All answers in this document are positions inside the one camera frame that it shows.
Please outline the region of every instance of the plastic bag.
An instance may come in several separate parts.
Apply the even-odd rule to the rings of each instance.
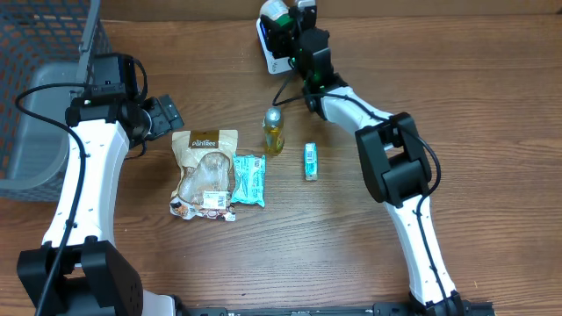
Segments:
[[[238,145],[238,131],[178,132],[172,149],[181,179],[169,211],[183,219],[236,219],[228,192],[228,172]]]
[[[263,200],[265,163],[265,155],[261,158],[253,155],[234,155],[236,187],[234,188],[232,203],[258,204],[265,207],[265,201]]]

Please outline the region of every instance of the wooden table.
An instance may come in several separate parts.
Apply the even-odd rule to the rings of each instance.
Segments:
[[[333,63],[356,93],[407,111],[437,151],[433,215],[463,298],[498,315],[558,315],[562,305],[562,18],[322,19]],[[255,21],[107,23],[115,51],[139,58],[149,95],[169,93],[185,129],[237,129],[239,154],[260,154],[262,117],[284,78],[268,75]],[[286,95],[300,92],[295,80]],[[369,305],[407,299],[390,217],[364,187],[354,139],[284,108],[283,153],[268,160],[266,207],[237,221],[169,214],[179,169],[170,137],[121,171],[115,234],[144,287],[187,305],[257,308]],[[320,181],[302,150],[319,146]],[[52,203],[0,201],[0,314],[32,314],[16,276],[39,246]]]

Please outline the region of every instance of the brown label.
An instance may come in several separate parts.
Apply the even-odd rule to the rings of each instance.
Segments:
[[[191,132],[190,148],[218,148],[219,131]]]

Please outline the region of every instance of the yellow bottle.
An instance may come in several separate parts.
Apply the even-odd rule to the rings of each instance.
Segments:
[[[263,132],[265,133],[265,151],[268,154],[280,154],[285,144],[283,125],[285,124],[281,110],[272,107],[263,118]]]

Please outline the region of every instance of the plastic crate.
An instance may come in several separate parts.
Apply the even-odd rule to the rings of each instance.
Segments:
[[[0,3],[0,197],[59,199],[68,135],[20,113],[14,100],[42,84],[92,82],[92,57],[111,52],[99,5],[99,0]],[[42,90],[27,97],[24,107],[64,123],[75,95],[72,88]]]

